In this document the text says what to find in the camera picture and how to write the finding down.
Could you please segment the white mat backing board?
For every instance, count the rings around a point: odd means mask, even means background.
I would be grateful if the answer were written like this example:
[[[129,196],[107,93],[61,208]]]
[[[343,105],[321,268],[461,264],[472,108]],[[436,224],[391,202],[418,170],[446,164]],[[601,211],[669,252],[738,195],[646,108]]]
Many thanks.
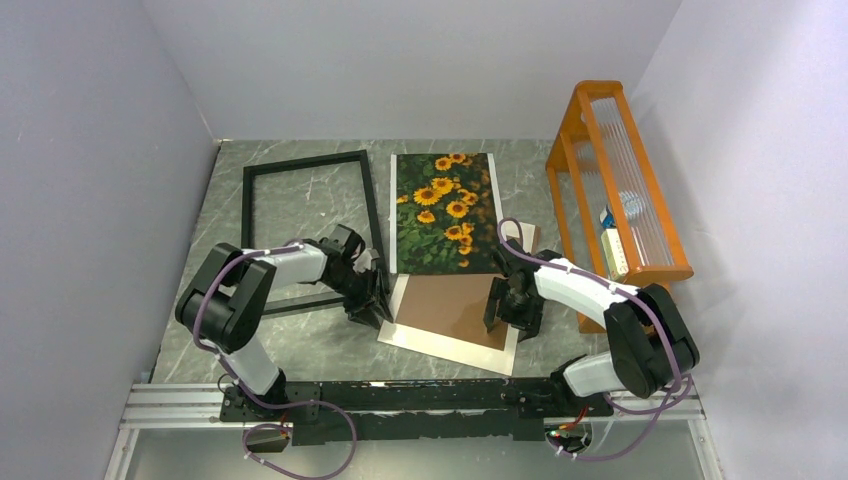
[[[378,341],[491,373],[511,375],[518,330],[484,323],[495,274],[400,274]]]

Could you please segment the sunflower photo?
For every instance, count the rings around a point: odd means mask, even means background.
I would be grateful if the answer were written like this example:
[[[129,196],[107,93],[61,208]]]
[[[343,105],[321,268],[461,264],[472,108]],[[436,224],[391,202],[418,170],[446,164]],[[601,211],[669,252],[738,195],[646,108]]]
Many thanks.
[[[391,158],[390,271],[492,274],[502,205],[495,157],[484,152]]]

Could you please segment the black picture frame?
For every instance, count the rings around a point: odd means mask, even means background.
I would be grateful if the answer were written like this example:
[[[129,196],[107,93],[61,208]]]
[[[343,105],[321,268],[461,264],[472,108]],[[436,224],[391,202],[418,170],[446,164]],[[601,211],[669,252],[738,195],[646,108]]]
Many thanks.
[[[383,273],[387,274],[388,269],[384,259],[385,248],[382,239],[382,230],[379,224],[376,194],[374,190],[369,156],[366,150],[333,153],[245,167],[243,169],[241,206],[241,246],[243,248],[254,247],[254,206],[256,199],[254,187],[258,177],[287,171],[305,170],[324,166],[338,166],[348,163],[355,163],[359,166],[373,248],[380,254],[382,258],[380,266]],[[274,300],[266,304],[263,314],[293,315],[298,313],[307,313],[316,310],[339,307],[342,305],[343,300],[344,298],[341,295],[332,291],[283,300]]]

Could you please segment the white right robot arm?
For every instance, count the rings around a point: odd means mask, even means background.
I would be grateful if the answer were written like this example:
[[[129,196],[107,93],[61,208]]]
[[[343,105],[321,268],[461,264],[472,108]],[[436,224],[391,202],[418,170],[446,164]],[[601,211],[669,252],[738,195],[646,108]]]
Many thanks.
[[[484,324],[505,323],[523,340],[538,335],[548,302],[583,314],[607,337],[606,353],[561,366],[549,392],[553,408],[572,415],[589,396],[627,391],[647,398],[679,385],[700,361],[700,352],[670,292],[652,283],[626,285],[583,270],[544,250],[530,256],[501,245],[492,255],[500,277],[493,280]]]

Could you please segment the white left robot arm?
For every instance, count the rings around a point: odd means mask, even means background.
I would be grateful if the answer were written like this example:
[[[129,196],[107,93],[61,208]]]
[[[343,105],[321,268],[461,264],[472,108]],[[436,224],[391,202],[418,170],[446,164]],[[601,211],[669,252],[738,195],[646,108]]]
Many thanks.
[[[176,320],[198,348],[214,355],[262,420],[277,418],[288,401],[286,376],[257,337],[268,296],[276,287],[316,283],[341,296],[354,323],[379,329],[392,318],[378,252],[341,224],[319,240],[266,250],[219,243],[177,301]]]

